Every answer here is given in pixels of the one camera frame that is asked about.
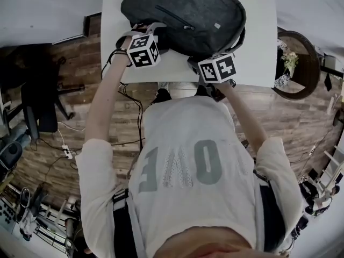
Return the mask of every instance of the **power strip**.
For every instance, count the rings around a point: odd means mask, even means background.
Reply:
[[[312,147],[311,151],[309,152],[308,156],[312,155],[313,152],[315,151],[315,149],[316,149],[316,146],[314,145],[314,146]]]
[[[62,145],[62,149],[63,149],[64,154],[66,155],[66,157],[67,157],[68,159],[70,159],[70,160],[73,159],[73,155],[71,154],[68,145]]]

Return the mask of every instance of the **office chair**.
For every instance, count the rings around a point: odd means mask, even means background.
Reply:
[[[40,57],[39,62],[32,57],[32,54]],[[55,104],[67,120],[74,116],[73,113],[66,112],[59,96],[82,91],[85,86],[78,85],[71,89],[58,90],[60,66],[66,62],[66,59],[60,58],[57,63],[53,62],[50,55],[41,49],[41,45],[33,45],[28,57],[29,59],[26,58],[26,61],[34,63],[27,69],[30,74],[29,79],[21,86],[21,104],[11,111],[5,109],[3,122],[7,133],[10,134],[10,121],[23,110],[31,139],[36,141],[39,138],[39,132],[54,133],[58,130]]]

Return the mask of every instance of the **white table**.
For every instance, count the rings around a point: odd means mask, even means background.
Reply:
[[[237,84],[273,87],[277,58],[277,18],[275,0],[239,0],[246,10],[246,37],[234,53]],[[101,28],[102,67],[116,41],[131,29],[129,21],[120,12],[122,0],[103,0]],[[122,82],[197,82],[187,64],[188,56],[170,50],[161,56],[161,62],[151,68],[127,68]]]

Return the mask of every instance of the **hair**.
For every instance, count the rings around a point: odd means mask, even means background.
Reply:
[[[339,185],[336,185],[336,186],[334,187],[334,189],[335,189],[335,194],[337,194],[337,193],[339,192],[339,190],[340,190]]]
[[[20,230],[19,230],[19,232],[21,233],[21,235],[23,236],[23,238],[25,239],[25,241],[30,241],[30,239],[31,239],[31,236],[30,235],[26,235],[25,233],[24,233],[24,230],[21,228]]]

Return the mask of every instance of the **wall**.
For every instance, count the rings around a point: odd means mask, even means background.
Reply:
[[[305,35],[344,63],[344,0],[275,0],[277,25]]]
[[[103,0],[0,0],[0,47],[52,43],[82,34]]]

